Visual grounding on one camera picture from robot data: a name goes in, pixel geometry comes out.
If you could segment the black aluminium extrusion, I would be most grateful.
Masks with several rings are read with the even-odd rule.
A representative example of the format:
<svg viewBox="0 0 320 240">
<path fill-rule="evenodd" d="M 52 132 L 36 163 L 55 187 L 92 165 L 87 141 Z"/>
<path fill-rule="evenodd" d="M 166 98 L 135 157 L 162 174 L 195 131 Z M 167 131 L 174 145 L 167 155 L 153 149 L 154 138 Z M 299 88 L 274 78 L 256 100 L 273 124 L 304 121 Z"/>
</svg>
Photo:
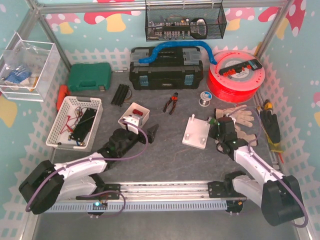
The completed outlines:
<svg viewBox="0 0 320 240">
<path fill-rule="evenodd" d="M 129 91 L 129 86 L 126 84 L 119 84 L 113 98 L 111 101 L 111 105 L 121 107 L 125 101 L 127 93 Z"/>
</svg>

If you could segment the red filament spool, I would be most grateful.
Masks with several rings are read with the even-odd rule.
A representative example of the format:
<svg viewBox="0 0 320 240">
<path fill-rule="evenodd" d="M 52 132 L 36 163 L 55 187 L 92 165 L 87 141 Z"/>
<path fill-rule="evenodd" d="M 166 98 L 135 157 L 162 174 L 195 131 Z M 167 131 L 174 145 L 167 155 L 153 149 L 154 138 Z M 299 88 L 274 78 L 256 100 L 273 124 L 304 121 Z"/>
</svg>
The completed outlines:
<svg viewBox="0 0 320 240">
<path fill-rule="evenodd" d="M 208 70 L 207 86 L 219 100 L 239 104 L 250 100 L 265 80 L 266 72 L 253 55 L 225 50 L 215 55 Z"/>
</svg>

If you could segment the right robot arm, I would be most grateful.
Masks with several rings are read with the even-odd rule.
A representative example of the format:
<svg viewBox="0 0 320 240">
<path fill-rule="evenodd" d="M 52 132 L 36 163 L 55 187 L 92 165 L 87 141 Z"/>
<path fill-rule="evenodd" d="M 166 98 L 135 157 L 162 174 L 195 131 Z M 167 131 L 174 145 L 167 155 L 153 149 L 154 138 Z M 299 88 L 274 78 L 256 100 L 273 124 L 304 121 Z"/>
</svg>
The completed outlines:
<svg viewBox="0 0 320 240">
<path fill-rule="evenodd" d="M 208 183 L 209 196 L 247 197 L 260 207 L 271 226 L 304 218 L 300 225 L 304 228 L 309 219 L 298 180 L 275 170 L 254 151 L 249 141 L 238 137 L 233 118 L 212 118 L 208 123 L 209 137 L 216 141 L 217 151 L 246 169 L 246 172 L 226 174 L 223 181 Z"/>
</svg>

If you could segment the black toolbox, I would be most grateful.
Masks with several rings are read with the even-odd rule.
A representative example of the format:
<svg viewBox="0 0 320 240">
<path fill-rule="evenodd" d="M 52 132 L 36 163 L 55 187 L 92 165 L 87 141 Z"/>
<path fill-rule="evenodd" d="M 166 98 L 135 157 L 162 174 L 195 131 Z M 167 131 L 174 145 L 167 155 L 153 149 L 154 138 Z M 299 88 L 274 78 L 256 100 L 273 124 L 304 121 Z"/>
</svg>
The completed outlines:
<svg viewBox="0 0 320 240">
<path fill-rule="evenodd" d="M 197 89 L 204 78 L 201 51 L 198 47 L 162 49 L 155 61 L 139 63 L 151 55 L 153 47 L 131 50 L 129 80 L 133 88 L 141 90 Z"/>
</svg>

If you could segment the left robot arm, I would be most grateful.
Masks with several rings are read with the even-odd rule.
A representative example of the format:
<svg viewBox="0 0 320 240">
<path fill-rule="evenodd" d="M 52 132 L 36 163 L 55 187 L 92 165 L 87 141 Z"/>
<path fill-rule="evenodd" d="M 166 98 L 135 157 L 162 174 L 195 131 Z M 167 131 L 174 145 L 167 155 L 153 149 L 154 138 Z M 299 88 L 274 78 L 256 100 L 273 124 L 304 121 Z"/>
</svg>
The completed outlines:
<svg viewBox="0 0 320 240">
<path fill-rule="evenodd" d="M 116 129 L 106 144 L 91 155 L 65 163 L 39 163 L 18 188 L 26 201 L 25 211 L 39 215 L 68 199 L 96 200 L 95 207 L 107 207 L 108 200 L 124 198 L 118 183 L 105 183 L 99 174 L 117 161 L 131 160 L 133 157 L 126 154 L 137 143 L 152 144 L 159 125 L 143 130 L 131 116 L 120 122 L 124 128 Z"/>
</svg>

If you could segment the clear acrylic box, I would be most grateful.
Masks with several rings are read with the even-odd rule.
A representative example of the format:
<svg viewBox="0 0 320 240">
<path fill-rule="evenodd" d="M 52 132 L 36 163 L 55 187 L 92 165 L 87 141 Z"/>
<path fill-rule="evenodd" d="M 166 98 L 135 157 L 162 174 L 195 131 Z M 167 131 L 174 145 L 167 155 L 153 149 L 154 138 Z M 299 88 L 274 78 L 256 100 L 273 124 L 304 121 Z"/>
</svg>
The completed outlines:
<svg viewBox="0 0 320 240">
<path fill-rule="evenodd" d="M 0 93 L 8 100 L 43 102 L 61 57 L 55 43 L 23 40 L 16 32 L 1 56 Z"/>
</svg>

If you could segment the yellow black screwdriver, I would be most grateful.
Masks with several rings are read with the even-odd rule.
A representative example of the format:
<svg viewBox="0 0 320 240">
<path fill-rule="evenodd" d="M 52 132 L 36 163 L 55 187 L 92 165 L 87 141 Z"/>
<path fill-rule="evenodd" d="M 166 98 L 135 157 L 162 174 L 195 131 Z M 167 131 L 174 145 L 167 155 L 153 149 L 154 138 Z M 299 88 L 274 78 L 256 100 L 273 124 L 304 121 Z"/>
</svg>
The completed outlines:
<svg viewBox="0 0 320 240">
<path fill-rule="evenodd" d="M 260 113 L 264 110 L 266 111 L 273 111 L 273 105 L 269 99 L 266 99 L 262 105 L 257 106 L 257 111 Z"/>
</svg>

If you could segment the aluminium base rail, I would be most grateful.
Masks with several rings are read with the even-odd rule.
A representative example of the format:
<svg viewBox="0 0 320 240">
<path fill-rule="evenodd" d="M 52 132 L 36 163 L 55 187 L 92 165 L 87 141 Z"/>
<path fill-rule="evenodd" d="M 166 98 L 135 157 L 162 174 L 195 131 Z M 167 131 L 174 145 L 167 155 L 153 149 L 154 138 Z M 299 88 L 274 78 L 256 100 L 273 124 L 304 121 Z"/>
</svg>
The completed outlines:
<svg viewBox="0 0 320 240">
<path fill-rule="evenodd" d="M 246 201 L 244 195 L 223 196 L 208 188 L 208 180 L 119 182 L 119 191 L 129 202 Z"/>
</svg>

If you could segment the red large spring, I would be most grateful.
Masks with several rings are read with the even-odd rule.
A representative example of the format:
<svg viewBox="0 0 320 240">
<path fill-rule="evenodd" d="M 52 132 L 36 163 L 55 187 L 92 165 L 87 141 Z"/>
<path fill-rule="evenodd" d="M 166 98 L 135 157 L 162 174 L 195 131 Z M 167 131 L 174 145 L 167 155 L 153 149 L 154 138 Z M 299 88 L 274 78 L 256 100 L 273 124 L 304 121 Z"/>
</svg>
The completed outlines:
<svg viewBox="0 0 320 240">
<path fill-rule="evenodd" d="M 138 115 L 138 116 L 143 116 L 143 112 L 142 111 L 140 111 L 140 110 L 137 110 L 137 109 L 134 109 L 133 111 L 132 111 L 132 113 L 134 114 L 134 115 Z"/>
</svg>

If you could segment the black circuit board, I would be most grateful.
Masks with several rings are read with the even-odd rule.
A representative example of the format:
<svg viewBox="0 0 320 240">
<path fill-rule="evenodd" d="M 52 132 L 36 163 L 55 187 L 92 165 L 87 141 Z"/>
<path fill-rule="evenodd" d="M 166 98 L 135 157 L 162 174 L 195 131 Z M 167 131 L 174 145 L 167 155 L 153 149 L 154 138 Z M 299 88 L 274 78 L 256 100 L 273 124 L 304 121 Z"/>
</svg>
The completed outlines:
<svg viewBox="0 0 320 240">
<path fill-rule="evenodd" d="M 76 142 L 83 142 L 87 134 L 91 131 L 93 122 L 96 117 L 97 110 L 93 108 L 87 108 L 76 125 L 73 133 L 70 135 L 70 139 Z"/>
</svg>

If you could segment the white work glove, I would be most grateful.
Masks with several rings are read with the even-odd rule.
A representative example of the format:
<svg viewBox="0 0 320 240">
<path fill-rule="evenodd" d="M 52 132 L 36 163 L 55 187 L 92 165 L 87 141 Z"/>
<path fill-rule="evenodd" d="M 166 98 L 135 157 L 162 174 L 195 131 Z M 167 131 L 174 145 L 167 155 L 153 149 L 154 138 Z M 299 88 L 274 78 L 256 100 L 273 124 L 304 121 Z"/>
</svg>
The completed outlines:
<svg viewBox="0 0 320 240">
<path fill-rule="evenodd" d="M 258 145 L 257 136 L 255 134 L 247 134 L 241 130 L 241 128 L 236 124 L 235 131 L 237 133 L 237 137 L 240 139 L 246 140 L 248 143 L 252 141 L 251 146 L 256 147 Z"/>
<path fill-rule="evenodd" d="M 214 116 L 216 119 L 222 118 L 223 116 L 234 118 L 236 123 L 249 128 L 253 126 L 253 121 L 255 120 L 252 112 L 247 110 L 247 105 L 224 109 L 215 108 Z"/>
</svg>

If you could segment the brown tape roll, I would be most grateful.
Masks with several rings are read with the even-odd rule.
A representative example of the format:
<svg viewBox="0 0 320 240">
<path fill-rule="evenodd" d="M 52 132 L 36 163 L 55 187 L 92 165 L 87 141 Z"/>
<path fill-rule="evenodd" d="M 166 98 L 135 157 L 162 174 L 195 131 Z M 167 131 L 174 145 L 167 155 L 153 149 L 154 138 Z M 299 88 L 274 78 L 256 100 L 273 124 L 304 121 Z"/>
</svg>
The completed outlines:
<svg viewBox="0 0 320 240">
<path fill-rule="evenodd" d="M 128 92 L 127 92 L 127 96 L 125 97 L 124 99 L 124 102 L 128 102 L 131 98 L 132 98 L 132 91 L 129 89 Z"/>
</svg>

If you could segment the orange handled tool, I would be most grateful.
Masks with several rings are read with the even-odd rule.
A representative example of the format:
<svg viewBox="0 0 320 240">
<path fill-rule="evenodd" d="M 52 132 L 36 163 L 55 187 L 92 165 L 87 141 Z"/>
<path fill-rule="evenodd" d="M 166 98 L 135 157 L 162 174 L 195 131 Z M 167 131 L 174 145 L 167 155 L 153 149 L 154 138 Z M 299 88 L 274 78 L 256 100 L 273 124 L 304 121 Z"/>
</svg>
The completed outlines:
<svg viewBox="0 0 320 240">
<path fill-rule="evenodd" d="M 61 106 L 63 104 L 64 98 L 69 96 L 69 95 L 70 95 L 70 91 L 68 89 L 68 86 L 65 85 L 65 84 L 62 84 L 59 87 L 58 96 L 57 96 L 57 102 L 56 102 L 57 111 L 60 110 L 60 108 L 61 108 Z"/>
</svg>

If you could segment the green plastic case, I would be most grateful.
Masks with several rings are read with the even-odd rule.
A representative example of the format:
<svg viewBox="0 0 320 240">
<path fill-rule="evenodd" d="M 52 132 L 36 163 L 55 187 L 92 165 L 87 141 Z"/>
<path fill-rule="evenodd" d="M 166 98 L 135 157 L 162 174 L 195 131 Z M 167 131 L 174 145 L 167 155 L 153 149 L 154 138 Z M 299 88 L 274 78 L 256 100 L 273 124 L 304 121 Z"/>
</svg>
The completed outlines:
<svg viewBox="0 0 320 240">
<path fill-rule="evenodd" d="M 68 90 L 108 90 L 111 85 L 112 68 L 108 62 L 77 63 L 72 65 L 67 81 Z"/>
</svg>

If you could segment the white perforated basket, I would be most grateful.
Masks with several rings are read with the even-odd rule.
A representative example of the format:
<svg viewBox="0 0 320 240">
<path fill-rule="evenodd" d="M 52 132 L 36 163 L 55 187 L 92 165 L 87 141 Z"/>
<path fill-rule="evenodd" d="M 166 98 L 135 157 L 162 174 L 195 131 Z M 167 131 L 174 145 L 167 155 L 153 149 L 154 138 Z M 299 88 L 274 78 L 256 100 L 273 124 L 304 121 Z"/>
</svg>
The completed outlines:
<svg viewBox="0 0 320 240">
<path fill-rule="evenodd" d="M 83 142 L 72 140 L 71 134 L 88 108 L 97 110 L 91 130 Z M 62 150 L 91 151 L 102 113 L 102 100 L 99 98 L 82 96 L 65 97 L 46 139 L 46 145 Z"/>
</svg>

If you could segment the white peg board fixture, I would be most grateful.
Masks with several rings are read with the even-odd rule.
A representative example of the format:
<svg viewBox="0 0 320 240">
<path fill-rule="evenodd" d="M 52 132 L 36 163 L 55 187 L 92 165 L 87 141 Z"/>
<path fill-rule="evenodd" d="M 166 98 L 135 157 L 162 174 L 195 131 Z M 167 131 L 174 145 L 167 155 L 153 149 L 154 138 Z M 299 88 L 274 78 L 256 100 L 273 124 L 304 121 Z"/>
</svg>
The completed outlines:
<svg viewBox="0 0 320 240">
<path fill-rule="evenodd" d="M 204 150 L 206 148 L 210 124 L 192 114 L 188 118 L 185 132 L 182 138 L 182 144 Z"/>
</svg>

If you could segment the orange black pliers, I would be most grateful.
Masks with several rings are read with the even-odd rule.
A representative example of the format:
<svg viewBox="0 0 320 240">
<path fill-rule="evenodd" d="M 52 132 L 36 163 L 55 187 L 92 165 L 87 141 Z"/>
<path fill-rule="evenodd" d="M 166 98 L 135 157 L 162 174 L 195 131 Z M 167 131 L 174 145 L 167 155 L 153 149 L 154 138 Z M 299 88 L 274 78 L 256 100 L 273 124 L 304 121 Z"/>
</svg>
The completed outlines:
<svg viewBox="0 0 320 240">
<path fill-rule="evenodd" d="M 170 104 L 172 104 L 172 108 L 171 110 L 169 111 L 169 114 L 172 115 L 176 109 L 176 105 L 177 105 L 177 102 L 178 102 L 178 96 L 179 94 L 177 92 L 175 92 L 171 97 L 170 99 L 166 102 L 166 104 L 164 105 L 164 108 L 163 108 L 163 112 L 165 113 L 167 111 L 167 108 L 169 107 Z"/>
</svg>

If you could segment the black rubber glove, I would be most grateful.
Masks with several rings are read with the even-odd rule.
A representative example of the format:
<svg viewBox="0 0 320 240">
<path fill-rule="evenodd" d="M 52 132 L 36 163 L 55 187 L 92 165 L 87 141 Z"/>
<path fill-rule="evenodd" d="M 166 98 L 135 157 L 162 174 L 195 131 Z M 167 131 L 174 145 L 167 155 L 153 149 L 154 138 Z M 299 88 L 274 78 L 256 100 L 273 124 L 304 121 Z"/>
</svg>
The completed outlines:
<svg viewBox="0 0 320 240">
<path fill-rule="evenodd" d="M 282 153 L 281 134 L 277 115 L 270 110 L 263 110 L 260 112 L 260 119 L 270 150 L 272 152 Z"/>
</svg>

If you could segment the blue white glove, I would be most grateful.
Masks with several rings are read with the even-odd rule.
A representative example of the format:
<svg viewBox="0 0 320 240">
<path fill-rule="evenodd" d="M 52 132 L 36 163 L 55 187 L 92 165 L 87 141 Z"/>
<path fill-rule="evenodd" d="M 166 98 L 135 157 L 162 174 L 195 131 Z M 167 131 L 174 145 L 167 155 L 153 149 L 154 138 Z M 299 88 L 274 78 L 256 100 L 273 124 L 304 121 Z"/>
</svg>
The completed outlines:
<svg viewBox="0 0 320 240">
<path fill-rule="evenodd" d="M 22 86 L 30 85 L 30 77 L 32 72 L 30 69 L 24 65 L 19 65 L 15 67 L 7 77 L 4 78 L 4 81 L 9 84 L 16 84 Z"/>
</svg>

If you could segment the white spring tray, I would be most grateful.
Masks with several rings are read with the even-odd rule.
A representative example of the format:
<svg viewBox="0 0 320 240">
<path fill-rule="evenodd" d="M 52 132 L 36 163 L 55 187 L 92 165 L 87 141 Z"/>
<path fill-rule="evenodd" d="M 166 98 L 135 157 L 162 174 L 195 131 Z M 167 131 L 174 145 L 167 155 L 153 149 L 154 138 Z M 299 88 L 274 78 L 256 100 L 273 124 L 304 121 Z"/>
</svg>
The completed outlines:
<svg viewBox="0 0 320 240">
<path fill-rule="evenodd" d="M 139 105 L 138 103 L 131 103 L 130 106 L 128 107 L 128 109 L 123 113 L 123 115 L 120 117 L 120 119 L 118 120 L 118 123 L 124 127 L 125 125 L 123 123 L 121 123 L 121 120 L 124 119 L 124 117 L 129 117 L 129 116 L 133 116 L 135 114 L 133 114 L 133 110 L 134 109 L 137 109 L 141 112 L 143 112 L 143 116 L 139 116 L 139 115 L 136 115 L 139 117 L 139 120 L 140 120 L 140 123 L 141 123 L 141 126 L 143 127 L 144 124 L 147 122 L 147 120 L 149 119 L 149 115 L 150 115 L 150 110 L 145 108 L 144 106 L 142 105 Z"/>
</svg>

